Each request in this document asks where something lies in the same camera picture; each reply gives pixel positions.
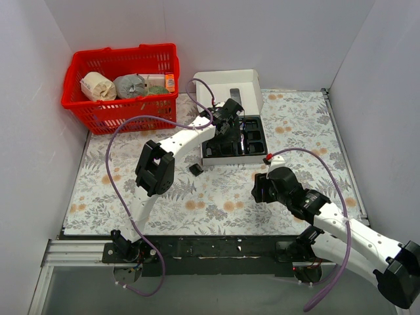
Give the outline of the white hair clipper box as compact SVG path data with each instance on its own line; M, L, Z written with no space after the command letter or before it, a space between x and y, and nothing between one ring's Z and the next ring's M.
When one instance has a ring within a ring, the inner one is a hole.
M263 96L256 70L198 72L196 99L209 108L234 100L243 110L224 135L201 144L204 166L260 163L268 153L261 110Z

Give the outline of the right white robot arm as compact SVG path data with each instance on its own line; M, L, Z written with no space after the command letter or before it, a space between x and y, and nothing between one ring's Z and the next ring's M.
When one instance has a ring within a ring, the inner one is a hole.
M325 195L303 188L287 167L257 173L251 194L257 203L278 202L310 224L297 244L303 260L318 257L352 271L400 309L410 309L419 296L419 244L390 239L345 217Z

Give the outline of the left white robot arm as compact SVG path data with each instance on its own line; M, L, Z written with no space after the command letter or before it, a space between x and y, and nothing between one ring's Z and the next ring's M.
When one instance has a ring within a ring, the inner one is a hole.
M135 169L135 195L130 205L121 202L129 222L111 232L118 256L131 263L140 256L136 241L144 228L157 198L166 193L175 178L175 165L183 156L205 141L221 137L234 129L243 112L242 106L229 98L212 108L204 108L189 125L160 142L147 141Z

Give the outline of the floral table mat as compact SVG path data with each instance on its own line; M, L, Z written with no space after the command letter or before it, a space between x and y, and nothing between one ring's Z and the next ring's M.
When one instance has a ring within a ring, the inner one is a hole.
M321 92L263 93L261 119L270 152L285 150L286 165L305 188L315 189L350 218L366 222L345 157ZM93 135L88 141L73 199L64 220L66 236L107 236L128 222L121 202L135 193L135 167L144 143L160 141L174 130ZM255 203L256 164L207 166L195 177L189 166L201 161L199 148L176 165L175 181L159 197L142 232L147 235L299 234L306 222L279 203Z

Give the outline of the red plastic shopping basket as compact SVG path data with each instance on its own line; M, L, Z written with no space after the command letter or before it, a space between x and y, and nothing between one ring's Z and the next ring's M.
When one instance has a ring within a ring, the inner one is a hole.
M110 80L128 74L172 74L175 91L163 95L93 102L83 94L80 84L89 72L98 72ZM95 135L112 134L124 121L135 116L156 116L176 121L179 75L180 65L174 43L79 51L73 55L66 72L61 104Z

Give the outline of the orange small box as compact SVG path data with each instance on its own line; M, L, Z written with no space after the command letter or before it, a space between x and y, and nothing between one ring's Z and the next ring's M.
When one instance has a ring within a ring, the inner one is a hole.
M165 88L169 93L175 92L175 77L173 73L165 74Z

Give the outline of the green broccoli-like item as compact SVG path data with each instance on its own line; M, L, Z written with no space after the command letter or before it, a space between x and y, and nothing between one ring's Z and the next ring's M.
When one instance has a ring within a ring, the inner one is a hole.
M157 95L168 95L170 92L162 86L152 85L145 88L144 96L157 96Z

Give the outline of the white flat box in basket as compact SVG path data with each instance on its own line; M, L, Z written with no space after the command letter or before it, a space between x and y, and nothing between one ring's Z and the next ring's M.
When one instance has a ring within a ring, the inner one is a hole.
M160 86L165 87L165 75L164 74L139 74L144 80L145 87Z

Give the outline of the grey wrapped roll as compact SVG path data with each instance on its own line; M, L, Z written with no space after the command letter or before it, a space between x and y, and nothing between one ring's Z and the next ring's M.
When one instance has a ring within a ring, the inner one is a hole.
M114 80L117 96L121 99L136 98L146 94L145 80L141 75L129 74Z

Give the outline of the beige paper-wrapped roll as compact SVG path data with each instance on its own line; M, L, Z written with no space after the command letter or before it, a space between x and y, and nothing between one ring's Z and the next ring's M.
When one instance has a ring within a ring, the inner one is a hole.
M89 72L81 79L80 85L83 94L93 102L116 99L116 86L101 73Z

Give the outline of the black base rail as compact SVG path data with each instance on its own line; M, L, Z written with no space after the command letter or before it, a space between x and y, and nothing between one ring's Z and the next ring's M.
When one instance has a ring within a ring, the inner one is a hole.
M318 280L328 261L315 256L313 237L148 236L131 243L113 231L102 262L132 264L144 277L302 274Z

